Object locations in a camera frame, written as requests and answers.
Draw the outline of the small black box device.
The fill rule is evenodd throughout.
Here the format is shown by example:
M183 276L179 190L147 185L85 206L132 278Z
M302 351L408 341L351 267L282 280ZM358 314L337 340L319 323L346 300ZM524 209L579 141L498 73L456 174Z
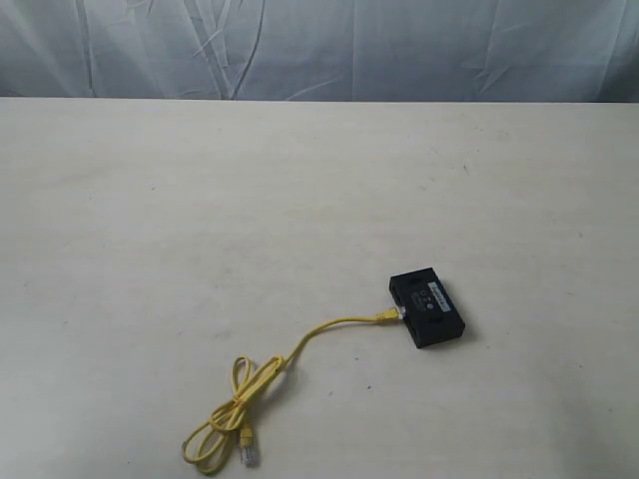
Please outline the small black box device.
M389 292L417 348L462 336L465 322L432 267L392 276Z

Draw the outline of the grey-blue backdrop cloth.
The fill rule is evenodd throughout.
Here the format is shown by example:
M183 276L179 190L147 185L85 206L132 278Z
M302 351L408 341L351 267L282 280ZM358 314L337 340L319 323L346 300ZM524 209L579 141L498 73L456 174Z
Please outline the grey-blue backdrop cloth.
M8 97L638 99L634 1L5 1Z

